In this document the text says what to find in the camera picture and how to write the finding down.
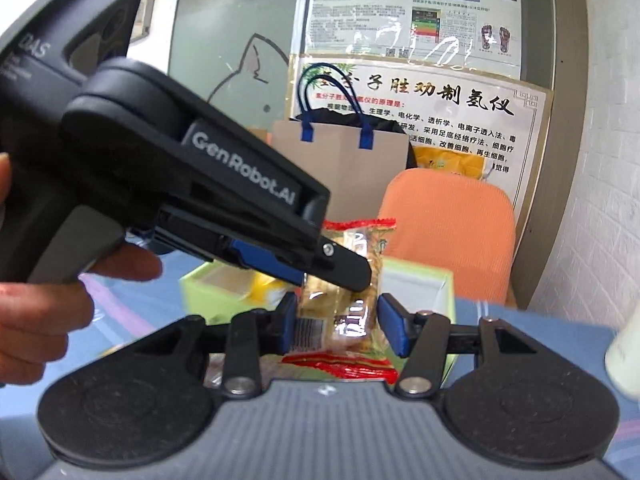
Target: gray ribbed surface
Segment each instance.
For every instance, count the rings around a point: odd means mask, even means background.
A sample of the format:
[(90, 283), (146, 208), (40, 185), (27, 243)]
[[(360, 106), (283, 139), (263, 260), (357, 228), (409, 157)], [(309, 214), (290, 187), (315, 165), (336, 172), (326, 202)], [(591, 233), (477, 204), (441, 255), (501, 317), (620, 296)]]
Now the gray ribbed surface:
[(382, 383), (274, 381), (223, 405), (192, 446), (126, 472), (54, 464), (41, 480), (614, 480), (600, 462), (556, 472), (489, 462), (458, 443), (425, 403)]

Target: blue bag handle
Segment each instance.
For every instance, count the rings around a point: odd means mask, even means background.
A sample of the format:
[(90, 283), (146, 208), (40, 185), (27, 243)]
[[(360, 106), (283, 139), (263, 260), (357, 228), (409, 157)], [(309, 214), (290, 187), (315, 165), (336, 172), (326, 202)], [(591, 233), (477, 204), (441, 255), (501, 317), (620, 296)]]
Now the blue bag handle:
[[(318, 74), (316, 76), (313, 76), (309, 81), (306, 82), (305, 90), (304, 90), (305, 103), (303, 104), (302, 96), (301, 96), (302, 82), (304, 81), (305, 75), (311, 69), (318, 68), (318, 67), (326, 67), (326, 68), (334, 70), (338, 74), (340, 74), (342, 76), (342, 78), (347, 82), (347, 86), (348, 86), (349, 90), (351, 90), (351, 92), (347, 92), (345, 87), (340, 82), (338, 82), (333, 77), (331, 77), (330, 75), (328, 75), (328, 74)], [(312, 65), (308, 66), (302, 72), (302, 74), (300, 75), (300, 79), (298, 80), (298, 86), (296, 88), (296, 97), (298, 98), (298, 106), (300, 107), (300, 111), (302, 113), (302, 137), (301, 137), (301, 140), (303, 142), (313, 142), (314, 130), (313, 130), (313, 126), (311, 125), (312, 117), (311, 117), (311, 113), (310, 113), (311, 112), (311, 106), (309, 104), (308, 92), (309, 92), (309, 87), (311, 86), (311, 83), (313, 81), (318, 80), (318, 79), (323, 79), (323, 80), (331, 83), (338, 90), (340, 90), (342, 95), (344, 95), (344, 97), (347, 99), (347, 101), (349, 102), (349, 104), (351, 105), (353, 110), (360, 117), (360, 124), (362, 126), (361, 126), (361, 131), (360, 131), (360, 143), (359, 143), (358, 147), (361, 150), (372, 150), (373, 149), (373, 128), (371, 127), (371, 125), (369, 124), (369, 121), (367, 121), (367, 118), (364, 116), (364, 113), (362, 112), (362, 108), (360, 107), (360, 103), (358, 102), (358, 98), (356, 96), (355, 90), (353, 89), (353, 85), (351, 84), (351, 81), (349, 81), (347, 76), (344, 75), (344, 73), (337, 66), (334, 66), (334, 65), (332, 65), (330, 63), (324, 63), (324, 62), (322, 62), (322, 63), (313, 63)]]

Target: poster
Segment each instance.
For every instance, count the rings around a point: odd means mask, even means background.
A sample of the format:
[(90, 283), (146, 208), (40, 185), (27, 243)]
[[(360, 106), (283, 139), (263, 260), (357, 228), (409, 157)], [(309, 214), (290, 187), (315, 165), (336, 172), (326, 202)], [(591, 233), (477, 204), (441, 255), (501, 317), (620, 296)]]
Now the poster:
[(519, 79), (521, 42), (520, 0), (309, 0), (303, 51), (413, 59)]
[[(530, 176), (533, 173), (535, 183), (538, 174), (534, 159), (542, 158), (552, 102), (549, 90), (469, 70), (372, 56), (301, 56), (293, 62), (291, 81), (319, 61), (340, 67), (363, 112), (397, 121), (412, 145), (482, 156), (485, 180), (507, 194), (516, 221), (523, 212), (528, 214), (526, 193)], [(290, 117), (300, 113), (291, 98), (294, 89), (291, 83)], [(324, 80), (310, 85), (308, 97), (312, 108), (351, 111), (343, 95)]]

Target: blue tablecloth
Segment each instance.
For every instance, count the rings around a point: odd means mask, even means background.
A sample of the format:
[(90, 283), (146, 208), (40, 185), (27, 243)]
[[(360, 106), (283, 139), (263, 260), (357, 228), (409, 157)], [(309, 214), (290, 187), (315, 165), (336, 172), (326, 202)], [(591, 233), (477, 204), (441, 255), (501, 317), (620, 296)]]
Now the blue tablecloth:
[[(126, 283), (85, 277), (94, 296), (94, 323), (70, 337), (68, 355), (47, 368), (34, 386), (8, 386), (0, 390), (0, 471), (15, 480), (31, 480), (51, 461), (35, 421), (38, 399), (60, 376), (98, 358), (118, 344), (130, 342), (184, 315), (178, 279), (200, 262), (180, 253), (163, 257), (164, 275), (152, 283)], [(620, 426), (606, 460), (630, 480), (640, 480), (640, 405), (620, 396), (606, 375), (604, 352), (613, 339), (609, 328), (589, 326), (518, 312), (499, 306), (456, 300), (456, 322), (475, 324), (479, 317), (500, 317), (562, 354), (603, 381), (616, 394)], [(472, 369), (470, 356), (460, 356), (447, 381)]]

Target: black round disc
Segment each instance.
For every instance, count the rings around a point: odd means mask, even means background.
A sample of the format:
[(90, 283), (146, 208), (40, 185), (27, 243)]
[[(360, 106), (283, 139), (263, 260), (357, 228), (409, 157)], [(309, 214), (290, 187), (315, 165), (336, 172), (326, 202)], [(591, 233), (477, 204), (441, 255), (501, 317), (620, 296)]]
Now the black round disc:
[(38, 423), (52, 450), (90, 468), (142, 466), (192, 442), (210, 420), (210, 394), (171, 357), (100, 362), (50, 387)]
[(444, 406), (469, 447), (521, 466), (601, 456), (619, 417), (606, 386), (564, 360), (536, 356), (483, 365), (446, 391)]

